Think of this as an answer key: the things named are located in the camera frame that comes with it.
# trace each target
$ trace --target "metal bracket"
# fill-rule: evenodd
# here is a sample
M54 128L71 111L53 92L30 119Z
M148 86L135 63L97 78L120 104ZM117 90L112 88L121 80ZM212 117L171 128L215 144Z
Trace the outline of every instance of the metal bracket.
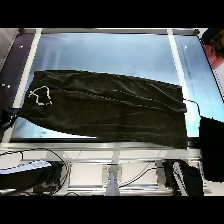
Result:
M102 171L102 185L103 187L106 187L108 184L109 179L109 169L111 165L103 165L103 171ZM118 185L121 185L122 183L122 166L121 164L117 165L117 183Z

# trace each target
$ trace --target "white drawstring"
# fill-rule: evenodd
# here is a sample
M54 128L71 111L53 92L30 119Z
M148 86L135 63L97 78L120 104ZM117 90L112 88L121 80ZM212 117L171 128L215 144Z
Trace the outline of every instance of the white drawstring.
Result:
M39 102L39 96L38 96L37 94L35 94L35 92L36 92L37 90L39 90L39 89L42 89L42 88L46 88L46 89L47 89L47 97L48 97L50 103L46 103L46 104L44 104L44 103L40 103L40 102ZM52 101L51 101L51 97L50 97L50 90L49 90L49 88L48 88L47 86L42 86L42 87L40 87L40 88L35 89L34 91L30 91L30 95L29 95L28 97L30 97L30 96L36 96L36 97L37 97L37 98L36 98L36 103L37 103L38 105L40 105L40 106L44 106L44 105L48 105L48 104L52 105Z

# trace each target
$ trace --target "red cloth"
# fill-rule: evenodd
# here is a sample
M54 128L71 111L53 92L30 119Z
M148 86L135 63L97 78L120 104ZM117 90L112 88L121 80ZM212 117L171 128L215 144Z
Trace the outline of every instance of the red cloth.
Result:
M204 49L212 69L218 68L224 62L224 58L218 58L216 52L212 51L212 46L204 45Z

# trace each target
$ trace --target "red object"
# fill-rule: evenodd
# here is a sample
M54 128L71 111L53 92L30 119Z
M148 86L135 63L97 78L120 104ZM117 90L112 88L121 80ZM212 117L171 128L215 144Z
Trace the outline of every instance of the red object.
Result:
M212 69L218 68L224 62L224 58L218 58L216 52L212 51L212 46L204 45L204 49Z

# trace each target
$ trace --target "folded black garment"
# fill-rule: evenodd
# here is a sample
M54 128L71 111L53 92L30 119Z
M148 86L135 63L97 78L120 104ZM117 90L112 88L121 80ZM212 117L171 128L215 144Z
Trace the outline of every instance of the folded black garment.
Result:
M36 71L18 112L59 132L187 147L180 86L87 71Z
M223 133L223 122L201 117L199 140L203 172L206 180L224 182Z

